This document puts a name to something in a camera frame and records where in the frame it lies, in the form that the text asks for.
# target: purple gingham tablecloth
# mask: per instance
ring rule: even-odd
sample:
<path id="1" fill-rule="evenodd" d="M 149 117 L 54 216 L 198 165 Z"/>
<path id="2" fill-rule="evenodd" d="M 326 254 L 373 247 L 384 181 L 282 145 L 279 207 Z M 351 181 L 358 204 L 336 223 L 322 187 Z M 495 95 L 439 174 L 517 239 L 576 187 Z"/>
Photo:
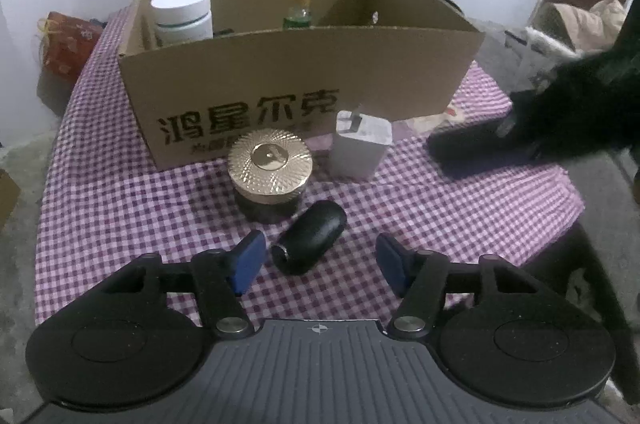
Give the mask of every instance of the purple gingham tablecloth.
<path id="1" fill-rule="evenodd" d="M 205 249 L 229 249 L 256 227 L 273 240 L 288 225 L 248 223 L 235 205 L 222 159 L 156 171 L 120 80 L 116 53 L 125 18 L 125 11 L 116 15 L 103 33 L 53 152 L 36 250 L 38 323 L 142 253 L 188 260 Z M 467 121 L 510 108 L 476 64 L 454 104 Z M 284 277 L 267 263 L 242 297 L 254 321 L 387 321 L 398 300 L 374 259 L 382 231 L 453 260 L 497 253 L 519 265 L 562 235 L 582 211 L 558 166 L 513 168 L 453 183 L 438 173 L 423 146 L 420 137 L 397 142 L 366 183 L 333 181 L 323 158 L 316 159 L 304 207 L 333 199 L 347 212 L 348 228 L 303 277 Z M 190 295 L 173 295 L 170 303 L 197 320 Z"/>

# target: gold jar lid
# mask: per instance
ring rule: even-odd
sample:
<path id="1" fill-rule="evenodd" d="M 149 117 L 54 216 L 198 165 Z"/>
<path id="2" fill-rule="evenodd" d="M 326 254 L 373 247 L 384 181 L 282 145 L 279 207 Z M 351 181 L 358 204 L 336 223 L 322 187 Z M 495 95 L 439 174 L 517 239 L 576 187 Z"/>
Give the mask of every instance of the gold jar lid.
<path id="1" fill-rule="evenodd" d="M 227 163 L 234 188 L 258 204 L 281 204 L 299 195 L 312 166 L 306 144 L 290 131 L 276 128 L 240 137 Z"/>

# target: metal screw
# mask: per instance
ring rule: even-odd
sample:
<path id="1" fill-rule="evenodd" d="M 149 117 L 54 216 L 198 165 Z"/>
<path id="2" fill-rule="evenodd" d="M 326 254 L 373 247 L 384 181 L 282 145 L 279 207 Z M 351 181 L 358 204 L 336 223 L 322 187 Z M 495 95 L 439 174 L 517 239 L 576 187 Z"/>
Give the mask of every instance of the metal screw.
<path id="1" fill-rule="evenodd" d="M 394 321 L 394 327 L 401 332 L 420 332 L 426 323 L 416 316 L 400 316 Z"/>
<path id="2" fill-rule="evenodd" d="M 249 326 L 242 318 L 228 317 L 222 318 L 216 323 L 216 328 L 225 334 L 239 334 Z"/>

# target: red bag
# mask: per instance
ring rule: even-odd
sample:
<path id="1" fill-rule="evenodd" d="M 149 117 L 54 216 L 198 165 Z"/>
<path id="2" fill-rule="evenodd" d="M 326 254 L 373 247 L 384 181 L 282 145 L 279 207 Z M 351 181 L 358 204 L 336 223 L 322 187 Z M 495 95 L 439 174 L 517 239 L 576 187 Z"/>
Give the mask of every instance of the red bag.
<path id="1" fill-rule="evenodd" d="M 102 27 L 51 11 L 39 28 L 46 36 L 43 67 L 73 83 L 78 81 Z"/>

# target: white plastic jar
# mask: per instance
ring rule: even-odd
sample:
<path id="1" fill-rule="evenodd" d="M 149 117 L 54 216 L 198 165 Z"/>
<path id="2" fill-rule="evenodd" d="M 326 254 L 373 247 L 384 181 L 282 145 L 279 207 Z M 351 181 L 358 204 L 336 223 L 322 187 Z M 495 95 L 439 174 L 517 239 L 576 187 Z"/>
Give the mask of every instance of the white plastic jar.
<path id="1" fill-rule="evenodd" d="M 213 37 L 211 0 L 151 0 L 151 10 L 163 46 Z"/>

